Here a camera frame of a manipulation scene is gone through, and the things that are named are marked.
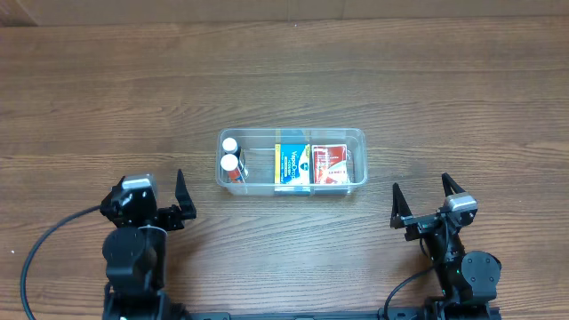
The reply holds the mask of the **blue VapoDrops lozenge box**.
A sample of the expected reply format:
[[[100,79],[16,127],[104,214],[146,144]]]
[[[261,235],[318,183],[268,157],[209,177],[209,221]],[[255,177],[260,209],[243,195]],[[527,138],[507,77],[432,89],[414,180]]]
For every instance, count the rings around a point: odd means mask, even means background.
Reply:
[[[275,183],[304,186],[310,184],[310,145],[275,145]]]

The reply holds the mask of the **red medicine box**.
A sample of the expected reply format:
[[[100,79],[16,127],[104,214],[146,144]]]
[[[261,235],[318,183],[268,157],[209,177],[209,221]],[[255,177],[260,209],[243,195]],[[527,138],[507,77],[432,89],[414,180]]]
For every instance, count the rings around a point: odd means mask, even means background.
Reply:
[[[345,144],[313,145],[312,159],[316,184],[349,183],[348,149]]]

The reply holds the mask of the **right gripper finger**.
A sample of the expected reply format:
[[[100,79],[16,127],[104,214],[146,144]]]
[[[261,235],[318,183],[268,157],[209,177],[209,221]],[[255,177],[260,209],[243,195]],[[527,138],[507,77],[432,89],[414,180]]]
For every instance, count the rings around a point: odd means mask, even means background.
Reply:
[[[392,186],[392,211],[391,211],[391,218],[407,218],[411,217],[413,214],[408,206],[408,203],[405,200],[405,196],[403,195],[399,185],[394,183]]]
[[[465,193],[465,190],[447,172],[444,172],[441,178],[446,196]]]

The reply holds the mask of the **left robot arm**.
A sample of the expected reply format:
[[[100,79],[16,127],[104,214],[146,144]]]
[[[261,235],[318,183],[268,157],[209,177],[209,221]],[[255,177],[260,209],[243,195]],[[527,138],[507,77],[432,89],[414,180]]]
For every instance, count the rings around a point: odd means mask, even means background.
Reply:
[[[148,173],[124,176],[101,201],[101,214],[116,226],[102,246],[108,278],[104,319],[189,318],[186,307],[164,291],[168,233],[196,217],[181,171],[175,198],[177,204],[159,208],[156,180]]]

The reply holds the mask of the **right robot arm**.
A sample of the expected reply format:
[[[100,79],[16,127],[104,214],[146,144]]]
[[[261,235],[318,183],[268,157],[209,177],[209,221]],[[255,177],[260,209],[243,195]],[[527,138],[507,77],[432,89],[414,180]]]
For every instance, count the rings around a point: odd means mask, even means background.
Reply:
[[[478,204],[448,174],[441,176],[445,200],[434,213],[416,217],[412,214],[398,184],[392,186],[390,226],[403,228],[407,241],[418,240],[431,266],[396,286],[381,309],[383,319],[500,319],[500,310],[491,308],[497,297],[501,262],[488,252],[466,252],[459,233],[470,225]],[[389,310],[394,296],[410,282],[434,272],[441,287],[440,297],[427,298],[421,308],[409,311]]]

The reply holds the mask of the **dark bottle white cap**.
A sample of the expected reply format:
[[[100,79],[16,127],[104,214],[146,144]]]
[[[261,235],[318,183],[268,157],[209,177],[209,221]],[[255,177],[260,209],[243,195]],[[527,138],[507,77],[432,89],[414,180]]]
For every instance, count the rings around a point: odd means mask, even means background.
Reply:
[[[231,154],[236,156],[237,158],[240,157],[241,147],[235,138],[228,137],[224,139],[221,143],[221,147],[225,154]]]

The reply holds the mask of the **orange pill bottle white cap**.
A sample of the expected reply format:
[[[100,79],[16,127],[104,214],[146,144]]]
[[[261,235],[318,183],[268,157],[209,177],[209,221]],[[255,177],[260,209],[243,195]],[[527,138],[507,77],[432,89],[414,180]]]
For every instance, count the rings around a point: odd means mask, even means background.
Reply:
[[[233,154],[224,155],[220,159],[220,166],[232,182],[244,183],[245,169],[237,156]]]

